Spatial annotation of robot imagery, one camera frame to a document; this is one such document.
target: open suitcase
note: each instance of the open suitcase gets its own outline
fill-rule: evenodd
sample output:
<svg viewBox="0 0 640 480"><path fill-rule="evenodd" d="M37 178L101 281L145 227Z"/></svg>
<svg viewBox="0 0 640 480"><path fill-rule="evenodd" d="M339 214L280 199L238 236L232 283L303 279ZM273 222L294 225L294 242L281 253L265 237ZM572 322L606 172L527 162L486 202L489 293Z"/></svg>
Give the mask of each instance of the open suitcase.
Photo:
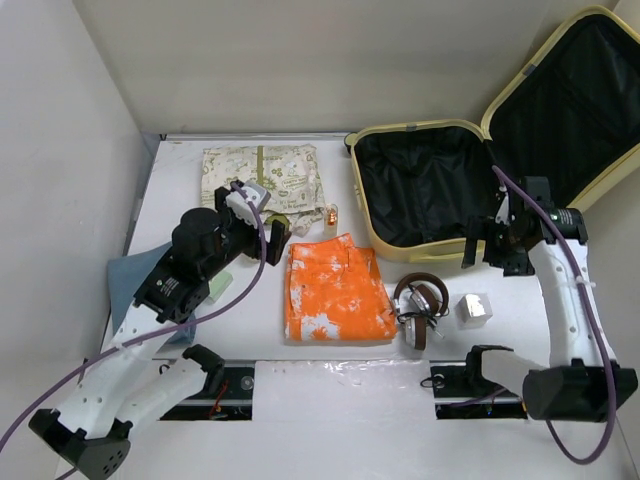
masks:
<svg viewBox="0 0 640 480"><path fill-rule="evenodd" d="M586 210L640 165L640 36L603 7L565 21L480 126L438 120L347 137L372 245L402 262L458 259L467 218L494 215L496 164L549 178Z"/></svg>

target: small white box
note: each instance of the small white box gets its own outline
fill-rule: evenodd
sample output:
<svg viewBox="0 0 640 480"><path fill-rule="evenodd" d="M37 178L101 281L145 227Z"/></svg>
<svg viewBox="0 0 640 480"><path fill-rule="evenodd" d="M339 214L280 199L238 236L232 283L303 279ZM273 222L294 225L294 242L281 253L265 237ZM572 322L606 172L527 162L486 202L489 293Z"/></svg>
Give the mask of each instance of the small white box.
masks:
<svg viewBox="0 0 640 480"><path fill-rule="evenodd" d="M493 316L489 295L486 293L468 293L456 305L463 329L480 328Z"/></svg>

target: headphone ear cup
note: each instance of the headphone ear cup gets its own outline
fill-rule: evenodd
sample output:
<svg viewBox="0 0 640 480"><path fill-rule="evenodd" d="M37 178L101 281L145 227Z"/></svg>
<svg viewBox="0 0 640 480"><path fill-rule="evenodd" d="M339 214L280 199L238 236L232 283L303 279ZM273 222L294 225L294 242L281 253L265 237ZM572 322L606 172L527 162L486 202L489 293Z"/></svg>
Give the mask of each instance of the headphone ear cup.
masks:
<svg viewBox="0 0 640 480"><path fill-rule="evenodd" d="M428 308L431 315L436 315L438 310L440 310L438 297L436 297L435 293L433 293L433 291L424 284L416 285L409 298L420 312L423 312Z"/></svg>
<svg viewBox="0 0 640 480"><path fill-rule="evenodd" d="M416 317L416 343L413 346L416 350L424 350L427 348L427 320L424 317Z"/></svg>
<svg viewBox="0 0 640 480"><path fill-rule="evenodd" d="M412 317L404 323L405 341L416 350L427 348L427 320Z"/></svg>

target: screw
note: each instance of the screw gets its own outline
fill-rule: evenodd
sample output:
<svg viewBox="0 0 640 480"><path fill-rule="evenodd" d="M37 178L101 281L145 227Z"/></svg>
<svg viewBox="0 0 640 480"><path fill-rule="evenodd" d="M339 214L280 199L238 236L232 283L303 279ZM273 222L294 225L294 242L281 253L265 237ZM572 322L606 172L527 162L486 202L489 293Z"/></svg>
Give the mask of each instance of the screw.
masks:
<svg viewBox="0 0 640 480"><path fill-rule="evenodd" d="M243 390L252 390L253 389L253 377L242 377L242 380L240 380L240 387Z"/></svg>

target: orange tie-dye shorts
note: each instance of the orange tie-dye shorts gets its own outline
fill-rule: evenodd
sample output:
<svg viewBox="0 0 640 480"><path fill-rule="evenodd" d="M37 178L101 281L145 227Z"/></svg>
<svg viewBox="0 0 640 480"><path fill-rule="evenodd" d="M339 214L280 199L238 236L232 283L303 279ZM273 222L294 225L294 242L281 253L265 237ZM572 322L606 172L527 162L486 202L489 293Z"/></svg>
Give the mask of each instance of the orange tie-dye shorts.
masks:
<svg viewBox="0 0 640 480"><path fill-rule="evenodd" d="M395 317L373 249L351 235L289 247L285 336L295 341L380 341L396 334Z"/></svg>

